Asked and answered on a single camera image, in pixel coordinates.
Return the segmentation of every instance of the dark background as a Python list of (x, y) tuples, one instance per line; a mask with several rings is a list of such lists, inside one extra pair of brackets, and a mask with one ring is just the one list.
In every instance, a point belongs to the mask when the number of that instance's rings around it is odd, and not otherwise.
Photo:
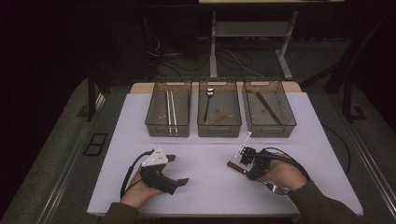
[[(141, 14), (127, 10), (87, 12), (73, 8), (70, 1), (0, 3), (1, 218), (69, 96), (89, 71), (94, 71), (101, 91), (109, 91), (112, 85), (130, 85), (137, 79), (150, 80), (154, 75), (145, 50)], [(383, 7), (386, 3), (355, 0), (341, 7), (301, 8), (293, 37), (359, 40), (390, 8)], [(351, 71), (355, 83), (394, 130), (395, 15), (386, 18)], [(166, 22), (155, 20), (163, 17)], [(208, 21), (210, 12), (154, 14), (151, 28), (166, 44), (193, 56), (194, 38), (209, 35)]]

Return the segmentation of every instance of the hand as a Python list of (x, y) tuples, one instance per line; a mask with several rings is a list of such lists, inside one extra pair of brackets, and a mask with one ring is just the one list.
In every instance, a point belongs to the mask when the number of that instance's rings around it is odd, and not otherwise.
[(134, 208), (140, 208), (150, 198), (162, 194), (163, 191), (147, 186), (140, 176), (141, 166), (131, 180), (130, 187), (122, 196), (120, 203), (128, 204)]
[[(287, 155), (278, 152), (274, 155), (289, 158)], [(280, 160), (271, 160), (269, 171), (260, 177), (260, 180), (271, 180), (277, 186), (288, 188), (292, 191), (295, 191), (306, 184), (306, 179), (299, 169)]]

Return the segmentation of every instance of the dark green sleeve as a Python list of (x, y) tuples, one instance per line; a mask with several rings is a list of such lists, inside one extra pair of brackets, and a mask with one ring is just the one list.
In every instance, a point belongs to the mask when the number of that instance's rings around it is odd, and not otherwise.
[(322, 194), (313, 181), (289, 194), (301, 213), (304, 224), (357, 223), (356, 215), (346, 205)]
[(112, 203), (100, 224), (134, 224), (137, 209), (124, 203)]

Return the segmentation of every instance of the person's left hand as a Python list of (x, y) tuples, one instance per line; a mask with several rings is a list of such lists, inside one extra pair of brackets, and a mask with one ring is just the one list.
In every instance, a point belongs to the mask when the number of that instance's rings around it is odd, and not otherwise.
[(137, 170), (134, 178), (131, 180), (131, 186), (122, 196), (120, 203), (128, 204), (134, 208), (141, 207), (150, 198), (162, 194), (163, 191), (155, 188), (150, 188), (143, 181), (140, 176), (140, 169)]

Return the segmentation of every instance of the transparent container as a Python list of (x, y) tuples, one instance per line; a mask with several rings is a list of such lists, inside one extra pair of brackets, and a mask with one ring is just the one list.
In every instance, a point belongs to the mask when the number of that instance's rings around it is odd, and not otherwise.
[(200, 137), (239, 136), (242, 120), (233, 77), (200, 78), (197, 123)]
[(158, 78), (146, 116), (148, 134), (156, 137), (189, 137), (191, 79)]
[(289, 137), (297, 125), (279, 80), (246, 77), (243, 99), (251, 137)]

